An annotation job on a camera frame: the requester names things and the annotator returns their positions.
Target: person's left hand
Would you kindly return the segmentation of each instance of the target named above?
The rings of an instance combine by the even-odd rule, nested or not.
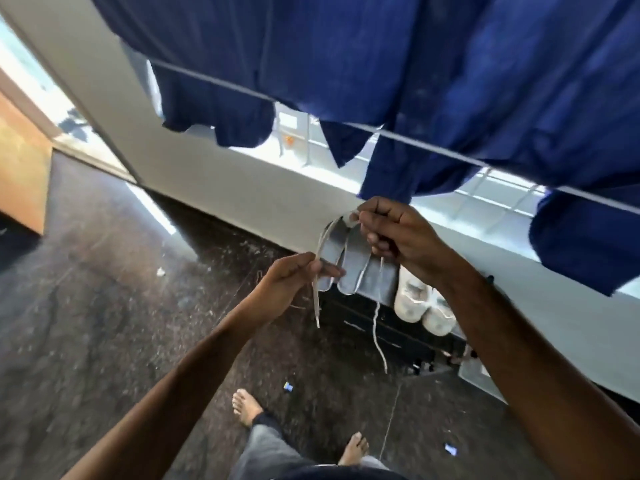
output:
[[[316,276],[344,275],[342,268],[314,258],[315,254],[309,252],[276,260],[242,305],[267,323],[282,315],[300,288]]]

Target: person's right foot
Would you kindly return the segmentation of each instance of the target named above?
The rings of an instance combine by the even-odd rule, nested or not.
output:
[[[338,465],[348,467],[350,465],[359,465],[362,457],[369,451],[369,443],[362,433],[354,434],[347,447],[342,453],[342,458],[338,462]]]
[[[258,416],[264,410],[254,396],[249,394],[245,389],[238,389],[231,398],[231,404],[234,407],[234,414],[247,428],[251,428],[253,418]]]

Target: gray cloth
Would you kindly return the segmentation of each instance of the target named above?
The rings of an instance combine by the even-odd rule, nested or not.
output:
[[[363,467],[388,470],[372,456],[362,459]],[[244,451],[231,470],[229,480],[271,480],[297,468],[317,465],[286,444],[276,429],[263,424],[251,428]]]

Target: dark concrete floor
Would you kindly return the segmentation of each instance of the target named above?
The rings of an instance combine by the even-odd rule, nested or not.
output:
[[[43,239],[0,225],[2,479],[59,478],[286,254],[154,197],[170,233],[128,184],[63,155],[50,192]],[[455,375],[386,376],[370,340],[316,330],[308,292],[294,304],[244,348],[166,478],[226,478],[246,437],[238,387],[320,462],[362,431],[410,479],[549,477],[502,403]]]

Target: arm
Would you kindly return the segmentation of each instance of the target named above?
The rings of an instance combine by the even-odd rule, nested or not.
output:
[[[256,330],[281,315],[318,273],[343,274],[313,259],[313,253],[306,253],[277,260],[249,297],[190,350],[63,480],[161,479]]]
[[[449,303],[542,459],[561,478],[640,478],[640,428],[448,247],[412,207],[360,207],[373,252],[394,257]]]

